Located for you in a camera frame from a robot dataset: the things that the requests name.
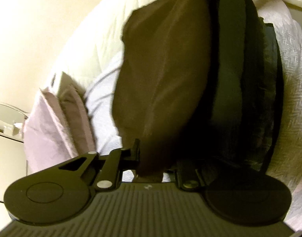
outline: round black pad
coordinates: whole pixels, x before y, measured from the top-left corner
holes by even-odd
[[[282,182],[252,169],[226,172],[205,191],[208,205],[224,219],[247,226],[283,220],[291,193]]]
[[[84,208],[90,198],[88,186],[73,172],[41,171],[11,184],[4,202],[14,219],[33,224],[65,220]]]

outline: bed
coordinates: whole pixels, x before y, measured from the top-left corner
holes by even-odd
[[[52,85],[59,96],[73,81],[78,92],[85,94],[123,50],[121,29],[131,12],[152,1],[102,0],[66,43],[44,87]],[[289,187],[293,201],[285,223],[302,230],[302,30],[281,0],[253,2],[264,22],[274,25],[284,73],[282,125],[267,174]]]

